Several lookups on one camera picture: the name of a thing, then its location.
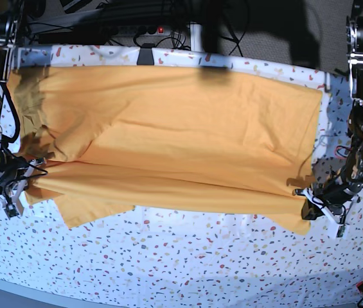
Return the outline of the yellow T-shirt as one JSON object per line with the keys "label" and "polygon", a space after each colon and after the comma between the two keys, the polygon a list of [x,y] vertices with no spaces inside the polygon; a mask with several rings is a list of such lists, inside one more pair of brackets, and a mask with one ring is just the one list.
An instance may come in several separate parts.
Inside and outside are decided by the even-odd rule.
{"label": "yellow T-shirt", "polygon": [[8,82],[21,149],[45,158],[29,203],[67,226],[132,210],[261,214],[297,234],[321,92],[220,69],[27,67]]}

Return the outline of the black table clamp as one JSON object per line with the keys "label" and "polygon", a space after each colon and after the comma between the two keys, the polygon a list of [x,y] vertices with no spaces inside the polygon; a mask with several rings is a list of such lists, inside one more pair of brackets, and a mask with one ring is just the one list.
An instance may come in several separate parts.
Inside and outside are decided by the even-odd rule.
{"label": "black table clamp", "polygon": [[144,43],[139,50],[137,65],[155,65],[152,49],[155,48],[153,43]]}

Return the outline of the white metal post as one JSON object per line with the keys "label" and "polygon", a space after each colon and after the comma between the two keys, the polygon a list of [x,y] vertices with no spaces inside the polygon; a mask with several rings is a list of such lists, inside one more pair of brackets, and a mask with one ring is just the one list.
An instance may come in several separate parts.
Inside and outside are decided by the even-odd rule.
{"label": "white metal post", "polygon": [[190,47],[194,52],[203,52],[202,47],[202,26],[195,22],[190,23]]}

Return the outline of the terrazzo patterned tablecloth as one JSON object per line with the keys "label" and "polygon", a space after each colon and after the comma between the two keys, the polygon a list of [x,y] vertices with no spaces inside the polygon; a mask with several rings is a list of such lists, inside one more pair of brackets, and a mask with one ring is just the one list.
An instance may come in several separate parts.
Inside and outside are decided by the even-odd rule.
{"label": "terrazzo patterned tablecloth", "polygon": [[363,281],[363,191],[343,239],[319,218],[306,236],[259,215],[134,210],[68,228],[52,201],[8,219],[0,288],[60,305],[323,307],[354,304]]}

